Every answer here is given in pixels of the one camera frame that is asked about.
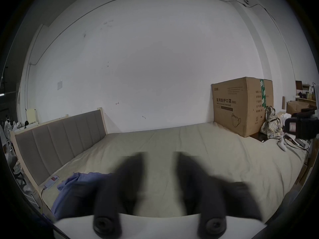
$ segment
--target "white game controller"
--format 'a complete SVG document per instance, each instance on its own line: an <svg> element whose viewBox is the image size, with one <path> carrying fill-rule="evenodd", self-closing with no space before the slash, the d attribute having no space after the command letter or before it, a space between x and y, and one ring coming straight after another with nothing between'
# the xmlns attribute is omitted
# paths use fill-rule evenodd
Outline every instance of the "white game controller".
<svg viewBox="0 0 319 239"><path fill-rule="evenodd" d="M287 147L285 146L285 140L284 138L280 138L279 141L278 141L278 146L283 150L283 151L286 151L287 150Z"/></svg>

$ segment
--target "green tape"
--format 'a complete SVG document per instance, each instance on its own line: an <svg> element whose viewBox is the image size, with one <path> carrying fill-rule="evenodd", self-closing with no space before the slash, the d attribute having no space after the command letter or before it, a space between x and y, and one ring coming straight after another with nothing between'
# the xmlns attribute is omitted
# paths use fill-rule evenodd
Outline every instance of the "green tape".
<svg viewBox="0 0 319 239"><path fill-rule="evenodd" d="M263 79L260 79L260 87L261 87L262 107L266 109L266 90L265 90L265 82Z"/></svg>

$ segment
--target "chair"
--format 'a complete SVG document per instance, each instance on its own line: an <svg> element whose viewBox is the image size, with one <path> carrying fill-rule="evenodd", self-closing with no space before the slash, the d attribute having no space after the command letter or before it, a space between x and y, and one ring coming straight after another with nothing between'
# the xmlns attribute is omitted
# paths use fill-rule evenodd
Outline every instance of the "chair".
<svg viewBox="0 0 319 239"><path fill-rule="evenodd" d="M18 158L16 156L13 156L12 157L12 161L9 164L9 167L10 167L10 170L12 171L12 174L13 174L14 178L16 180L22 180L23 181L23 183L21 185L18 183L19 187L22 190L23 187L26 185L26 180L24 179L23 174L21 172L19 172L17 174L14 173L14 169L13 168L16 165L17 161L18 161Z"/></svg>

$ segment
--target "gray fabric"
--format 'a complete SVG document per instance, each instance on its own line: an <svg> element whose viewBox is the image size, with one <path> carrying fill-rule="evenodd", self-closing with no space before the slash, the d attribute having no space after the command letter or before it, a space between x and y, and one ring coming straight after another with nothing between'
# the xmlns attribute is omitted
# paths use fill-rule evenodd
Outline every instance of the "gray fabric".
<svg viewBox="0 0 319 239"><path fill-rule="evenodd" d="M18 133L16 140L28 170L40 185L105 135L101 112L98 110Z"/></svg>
<svg viewBox="0 0 319 239"><path fill-rule="evenodd" d="M62 122L64 125L66 135L68 137L71 149L73 151L73 155L76 157L77 155L79 155L80 153L84 151L84 148L82 145L80 134L78 132L78 127L75 123L74 117L65 119Z"/></svg>
<svg viewBox="0 0 319 239"><path fill-rule="evenodd" d="M93 144L96 144L99 140L101 140L101 137L98 125L96 123L95 115L93 113L88 114L86 116L86 121L87 125L89 126Z"/></svg>
<svg viewBox="0 0 319 239"><path fill-rule="evenodd" d="M104 125L103 125L101 112L100 112L100 110L97 110L97 111L94 111L93 113L95 115L96 123L98 125L98 129L100 132L100 138L103 139L106 136L106 132L105 132Z"/></svg>
<svg viewBox="0 0 319 239"><path fill-rule="evenodd" d="M75 123L77 124L78 131L80 134L80 139L83 145L83 148L86 150L93 146L92 137L90 134L90 129L86 121L86 115L80 114L74 116Z"/></svg>
<svg viewBox="0 0 319 239"><path fill-rule="evenodd" d="M75 156L71 149L68 137L66 135L63 122L61 120L48 124L48 129L52 138L55 151L62 165L69 162Z"/></svg>
<svg viewBox="0 0 319 239"><path fill-rule="evenodd" d="M38 152L42 158L42 161L49 172L54 173L58 170L62 163L56 154L55 148L52 143L50 132L47 125L36 127L32 130L35 144L37 145Z"/></svg>
<svg viewBox="0 0 319 239"><path fill-rule="evenodd" d="M35 182L39 185L46 178L50 176L47 171L42 158L39 154L38 147L35 144L32 130L16 135L16 140L20 153L23 157L26 166L34 178Z"/></svg>

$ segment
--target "wall stain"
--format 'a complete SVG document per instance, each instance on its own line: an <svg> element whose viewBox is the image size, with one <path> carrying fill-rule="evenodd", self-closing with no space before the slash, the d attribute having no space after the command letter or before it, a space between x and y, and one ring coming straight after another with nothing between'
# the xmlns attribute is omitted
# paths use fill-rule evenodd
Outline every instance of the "wall stain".
<svg viewBox="0 0 319 239"><path fill-rule="evenodd" d="M112 22L112 21L113 21L113 20L106 21L106 22L103 23L103 25L106 25L107 23L110 23L110 22Z"/></svg>

